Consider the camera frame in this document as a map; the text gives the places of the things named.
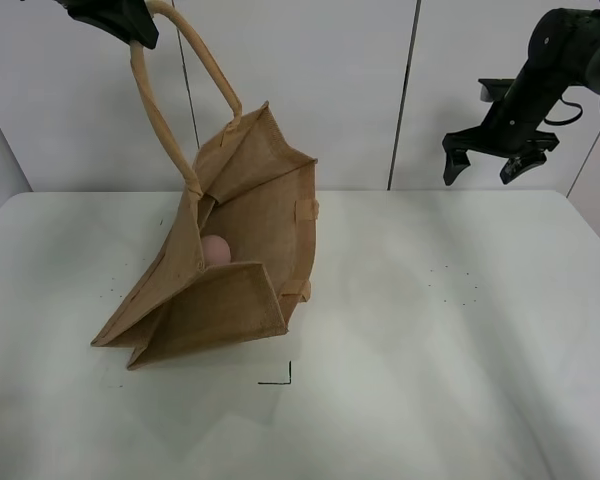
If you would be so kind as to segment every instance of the table surface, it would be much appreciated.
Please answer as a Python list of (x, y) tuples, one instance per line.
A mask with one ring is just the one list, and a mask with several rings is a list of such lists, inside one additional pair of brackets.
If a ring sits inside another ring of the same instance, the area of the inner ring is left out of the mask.
[(321, 192), (287, 336), (128, 372), (89, 342), (178, 198), (0, 210), (0, 479), (600, 479), (600, 240), (564, 197)]

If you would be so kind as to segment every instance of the brown egg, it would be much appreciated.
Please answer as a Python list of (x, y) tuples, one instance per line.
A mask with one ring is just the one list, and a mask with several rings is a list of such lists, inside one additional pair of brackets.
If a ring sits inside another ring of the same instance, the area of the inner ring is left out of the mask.
[(231, 249), (224, 238), (218, 235), (207, 235), (202, 237), (201, 242), (204, 263), (207, 266), (231, 263)]

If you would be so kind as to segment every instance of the jute bag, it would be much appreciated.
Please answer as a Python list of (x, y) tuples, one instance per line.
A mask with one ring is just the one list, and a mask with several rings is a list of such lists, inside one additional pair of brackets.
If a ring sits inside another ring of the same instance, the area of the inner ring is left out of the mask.
[[(233, 110), (192, 168), (155, 104), (142, 46), (131, 67), (153, 129), (185, 180), (171, 231), (94, 346), (132, 347), (127, 365), (284, 335), (310, 295), (315, 253), (315, 159), (285, 142), (268, 104), (247, 115), (198, 34), (170, 5), (147, 2), (182, 32)], [(233, 263), (207, 267), (201, 235), (229, 243)]]

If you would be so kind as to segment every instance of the cable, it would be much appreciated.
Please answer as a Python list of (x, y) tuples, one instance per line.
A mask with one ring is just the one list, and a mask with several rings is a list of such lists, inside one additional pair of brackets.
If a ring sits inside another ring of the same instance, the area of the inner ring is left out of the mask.
[(547, 125), (551, 125), (552, 127), (564, 127), (565, 125), (571, 125), (572, 123), (575, 123), (582, 118), (582, 114), (584, 113), (582, 105), (575, 102), (567, 102), (564, 100), (564, 98), (562, 98), (562, 95), (560, 95), (560, 101), (566, 106), (577, 108), (580, 111), (575, 116), (567, 120), (549, 120), (548, 118), (545, 118), (544, 123), (546, 123)]

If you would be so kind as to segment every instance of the bag handle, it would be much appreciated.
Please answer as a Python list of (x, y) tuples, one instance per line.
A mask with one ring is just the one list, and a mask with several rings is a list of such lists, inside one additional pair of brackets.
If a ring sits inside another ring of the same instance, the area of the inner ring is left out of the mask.
[[(171, 5), (160, 0), (149, 0), (147, 1), (147, 8), (152, 15), (158, 13), (167, 17), (176, 28), (182, 32), (184, 38), (196, 52), (196, 55), (198, 55), (198, 58), (202, 61), (202, 64), (207, 69), (207, 72), (209, 72), (209, 75), (211, 75), (216, 86), (220, 89), (220, 92), (222, 92), (222, 95), (231, 107), (231, 110), (233, 110), (233, 120), (227, 125), (225, 133), (236, 129), (242, 118), (242, 104), (200, 36), (193, 27), (189, 25), (185, 18)], [(153, 91), (151, 90), (151, 84), (149, 82), (149, 76), (147, 74), (147, 66), (144, 60), (144, 48), (135, 40), (130, 42), (130, 46), (131, 70), (136, 80), (136, 84), (138, 85), (140, 98), (142, 99), (142, 104), (147, 112), (151, 126), (153, 127), (158, 140), (160, 140), (162, 147), (167, 152), (167, 155), (169, 155), (171, 161), (184, 177), (187, 188), (199, 197), (202, 197), (202, 189), (200, 188), (198, 176), (189, 165), (189, 162), (187, 162), (169, 125), (156, 105)]]

